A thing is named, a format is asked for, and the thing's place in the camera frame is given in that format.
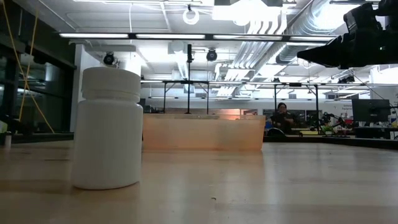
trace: desk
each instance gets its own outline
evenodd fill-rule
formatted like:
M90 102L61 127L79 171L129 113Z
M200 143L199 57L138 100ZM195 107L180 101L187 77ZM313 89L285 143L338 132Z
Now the desk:
M391 136L391 132L397 132L397 131L398 128L358 127L355 128L355 137L393 139L394 137Z

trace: person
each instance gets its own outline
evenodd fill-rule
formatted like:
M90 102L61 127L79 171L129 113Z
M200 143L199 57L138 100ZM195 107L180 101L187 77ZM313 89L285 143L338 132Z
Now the person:
M279 128L285 134L292 130L294 125L293 115L287 111L287 106L285 103L279 103L277 111L271 117L272 125L275 128Z

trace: white pill bottle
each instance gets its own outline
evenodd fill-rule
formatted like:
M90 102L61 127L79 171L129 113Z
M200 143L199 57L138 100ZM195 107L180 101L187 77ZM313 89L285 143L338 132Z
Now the white pill bottle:
M117 68L84 70L75 129L72 184L81 189L116 189L141 174L141 78Z

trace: ceiling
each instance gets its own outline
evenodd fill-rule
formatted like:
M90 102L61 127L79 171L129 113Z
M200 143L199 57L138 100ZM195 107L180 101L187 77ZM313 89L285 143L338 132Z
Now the ceiling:
M233 21L214 21L211 17L213 1L205 1L208 6L201 6L203 12L195 25L188 25L182 19L186 6L165 5L165 14L161 5L138 4L104 4L102 2L75 2L74 0L14 0L23 8L34 13L40 11L41 20L59 32L161 32L161 33L217 33L243 34L249 26L237 26ZM287 10L287 22L303 8L309 0L296 0L297 5ZM344 26L334 34L346 32ZM92 40L91 45L135 45L146 61L142 74L151 78L164 77L165 73L178 70L177 63L166 58L170 41L153 40ZM208 49L214 48L218 60L233 60L239 52L242 42L229 41L192 41L195 60L192 70L208 70L214 72L217 62L207 62L205 57ZM327 79L341 71L336 68L324 68L309 65L306 62L295 62L284 69L282 82L305 82L308 77L319 80ZM360 69L356 73L363 81L368 80L369 70Z

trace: security camera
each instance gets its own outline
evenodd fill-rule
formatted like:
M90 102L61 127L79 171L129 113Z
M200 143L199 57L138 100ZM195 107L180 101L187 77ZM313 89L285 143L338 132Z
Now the security camera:
M209 62L214 62L215 60L217 60L216 50L215 49L209 49L209 52L207 53L206 59Z
M105 57L104 57L103 62L107 66L113 66L113 65L117 64L118 59L114 56L113 52L107 52Z

